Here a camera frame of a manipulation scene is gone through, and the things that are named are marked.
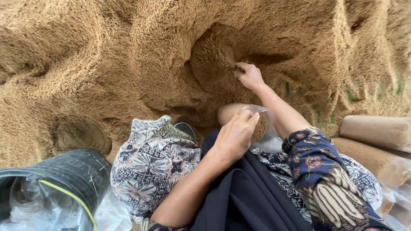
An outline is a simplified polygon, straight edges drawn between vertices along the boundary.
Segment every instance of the sawdust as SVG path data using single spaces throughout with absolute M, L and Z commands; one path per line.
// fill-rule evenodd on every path
M 0 169 L 79 147 L 112 162 L 133 118 L 172 115 L 201 141 L 220 106 L 261 104 L 233 79 L 237 61 L 331 136 L 349 114 L 410 115 L 406 0 L 4 0 L 0 10 Z

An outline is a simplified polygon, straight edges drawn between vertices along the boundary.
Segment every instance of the person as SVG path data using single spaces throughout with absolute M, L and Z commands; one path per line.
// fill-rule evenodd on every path
M 274 113 L 284 154 L 251 147 L 259 115 L 248 110 L 206 136 L 202 152 L 167 116 L 146 122 L 145 132 L 133 121 L 135 137 L 120 148 L 111 184 L 133 217 L 143 217 L 142 230 L 393 231 L 351 180 L 345 164 L 353 161 L 278 97 L 258 68 L 236 67 L 234 76 Z

